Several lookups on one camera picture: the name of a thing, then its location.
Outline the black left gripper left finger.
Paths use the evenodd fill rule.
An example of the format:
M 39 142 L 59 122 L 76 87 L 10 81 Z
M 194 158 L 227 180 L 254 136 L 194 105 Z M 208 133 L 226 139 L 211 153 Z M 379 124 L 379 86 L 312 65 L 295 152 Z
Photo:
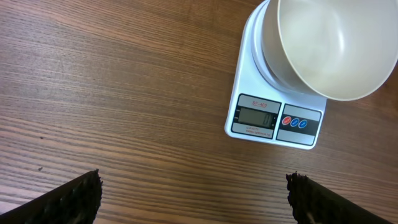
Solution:
M 103 181 L 89 171 L 1 215 L 1 223 L 93 223 L 101 205 Z

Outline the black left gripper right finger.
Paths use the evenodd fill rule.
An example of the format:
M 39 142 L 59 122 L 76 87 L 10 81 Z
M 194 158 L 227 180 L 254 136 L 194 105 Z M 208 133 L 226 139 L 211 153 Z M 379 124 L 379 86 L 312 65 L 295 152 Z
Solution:
M 287 174 L 287 200 L 298 224 L 391 224 L 298 173 Z

